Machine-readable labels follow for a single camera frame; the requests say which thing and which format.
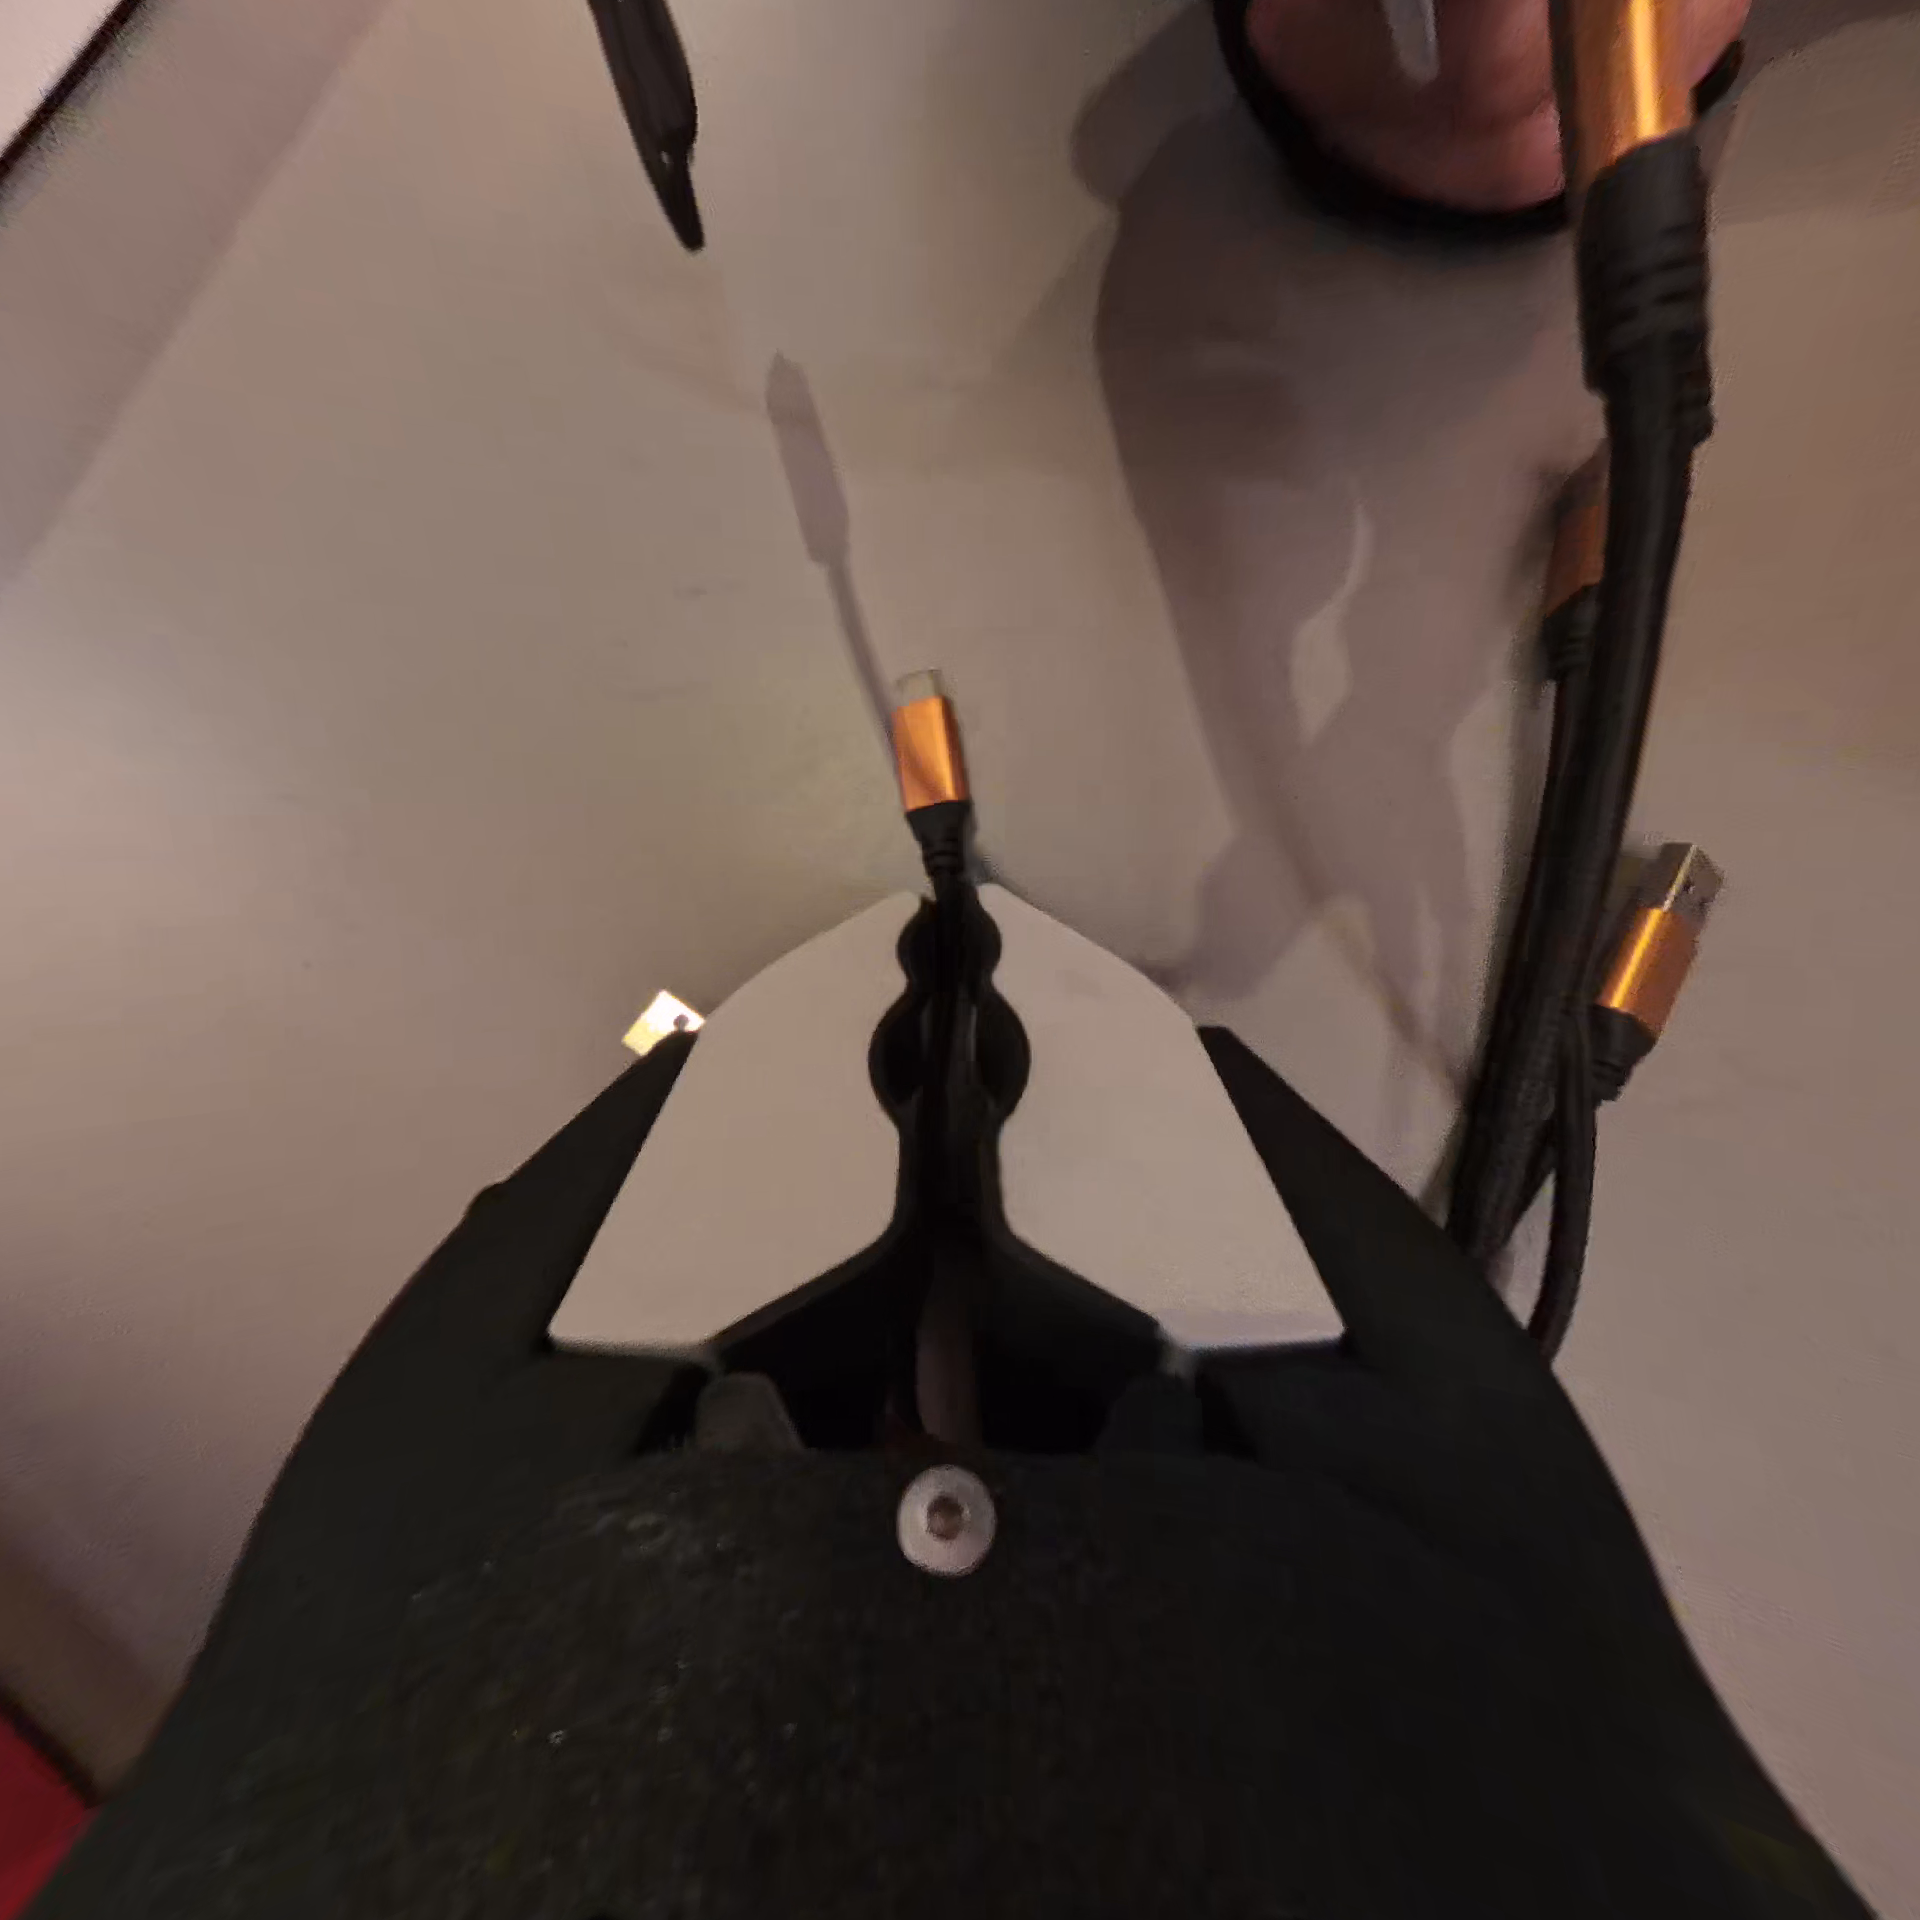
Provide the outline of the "grey desk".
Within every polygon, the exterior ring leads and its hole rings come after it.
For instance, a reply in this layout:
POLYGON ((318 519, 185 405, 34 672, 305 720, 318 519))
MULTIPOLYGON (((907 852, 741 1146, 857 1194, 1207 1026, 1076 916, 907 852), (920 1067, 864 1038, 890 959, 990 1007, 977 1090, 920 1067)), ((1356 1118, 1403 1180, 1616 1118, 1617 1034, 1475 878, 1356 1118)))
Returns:
MULTIPOLYGON (((115 1780, 353 1339, 571 1118, 990 871, 1437 1192, 1525 852, 1571 250, 1337 231, 1198 6, 144 6, 3 183, 3 1577, 115 1780)), ((1915 6, 1758 6, 1636 833, 1727 875, 1566 1378, 1915 1916, 1915 6)))

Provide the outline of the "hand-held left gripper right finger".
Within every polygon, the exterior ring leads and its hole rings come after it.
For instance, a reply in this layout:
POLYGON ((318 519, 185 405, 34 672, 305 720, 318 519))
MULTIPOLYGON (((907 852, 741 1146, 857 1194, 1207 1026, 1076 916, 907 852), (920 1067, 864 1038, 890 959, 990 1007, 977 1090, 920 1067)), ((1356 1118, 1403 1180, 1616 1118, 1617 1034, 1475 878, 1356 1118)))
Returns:
POLYGON ((1028 1080, 995 1139, 1017 1250, 1090 1284, 1028 1358, 980 1338, 1001 1452, 1086 1452, 1168 1362, 1320 1350, 1342 1316, 1188 1007, 1017 895, 980 895, 1028 1080))

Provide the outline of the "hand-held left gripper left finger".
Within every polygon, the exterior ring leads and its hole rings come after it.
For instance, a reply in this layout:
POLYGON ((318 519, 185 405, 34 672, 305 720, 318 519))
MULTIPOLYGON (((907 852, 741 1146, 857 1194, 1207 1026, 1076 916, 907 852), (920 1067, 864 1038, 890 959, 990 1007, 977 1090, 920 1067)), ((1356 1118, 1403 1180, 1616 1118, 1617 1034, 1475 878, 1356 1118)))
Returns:
POLYGON ((916 908, 884 895, 705 1012, 548 1324, 556 1354, 761 1371, 811 1447, 884 1437, 884 1386, 857 1386, 852 1338, 832 1338, 827 1381, 799 1381, 794 1358, 719 1358, 719 1338, 892 1221, 897 1127, 876 1101, 871 1038, 907 991, 897 940, 916 908))

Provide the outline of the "red plastic bin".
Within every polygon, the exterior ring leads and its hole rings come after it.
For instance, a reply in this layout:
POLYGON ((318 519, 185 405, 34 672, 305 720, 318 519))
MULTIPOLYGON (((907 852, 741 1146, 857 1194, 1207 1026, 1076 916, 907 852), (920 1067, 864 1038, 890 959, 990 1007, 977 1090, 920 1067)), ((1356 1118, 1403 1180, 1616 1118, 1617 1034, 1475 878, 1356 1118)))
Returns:
POLYGON ((17 1920, 96 1817, 91 1780, 0 1699, 0 1916, 17 1920))

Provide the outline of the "grey USB hub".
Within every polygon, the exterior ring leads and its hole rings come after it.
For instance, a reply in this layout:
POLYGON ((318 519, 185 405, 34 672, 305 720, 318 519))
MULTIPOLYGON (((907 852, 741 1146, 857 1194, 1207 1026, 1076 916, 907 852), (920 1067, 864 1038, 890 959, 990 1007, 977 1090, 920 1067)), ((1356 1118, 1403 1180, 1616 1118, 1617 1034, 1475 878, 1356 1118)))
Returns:
POLYGON ((590 20, 654 196, 676 243, 701 250, 705 229, 693 196, 700 89, 676 12, 668 0, 594 0, 590 20))

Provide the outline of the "black cable orange plugs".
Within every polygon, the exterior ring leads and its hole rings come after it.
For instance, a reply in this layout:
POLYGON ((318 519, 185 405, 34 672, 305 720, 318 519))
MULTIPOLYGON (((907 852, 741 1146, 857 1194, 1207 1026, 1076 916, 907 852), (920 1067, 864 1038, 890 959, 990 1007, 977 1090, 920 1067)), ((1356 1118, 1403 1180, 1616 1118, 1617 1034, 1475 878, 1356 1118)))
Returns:
POLYGON ((897 680, 890 741, 901 818, 930 885, 930 1005, 916 1118, 925 1227, 916 1420, 934 1440, 977 1447, 973 774, 957 706, 934 672, 897 680))
POLYGON ((1680 6, 1552 6, 1557 107, 1601 448, 1571 480, 1546 568, 1546 779, 1469 1094, 1450 1242, 1497 1269, 1552 1192, 1528 1338, 1558 1354, 1590 1242, 1596 1118, 1653 1054, 1713 896, 1662 852, 1604 945, 1665 663, 1693 461, 1713 429, 1709 217, 1680 6))

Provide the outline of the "person's right hand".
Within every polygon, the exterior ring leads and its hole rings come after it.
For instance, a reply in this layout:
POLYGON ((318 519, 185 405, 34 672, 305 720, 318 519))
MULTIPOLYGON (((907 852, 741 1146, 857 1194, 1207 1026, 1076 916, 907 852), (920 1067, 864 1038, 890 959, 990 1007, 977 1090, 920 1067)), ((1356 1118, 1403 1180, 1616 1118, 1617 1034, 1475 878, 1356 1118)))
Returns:
POLYGON ((1379 185, 1454 211, 1558 196, 1546 0, 1258 0, 1256 65, 1379 185))

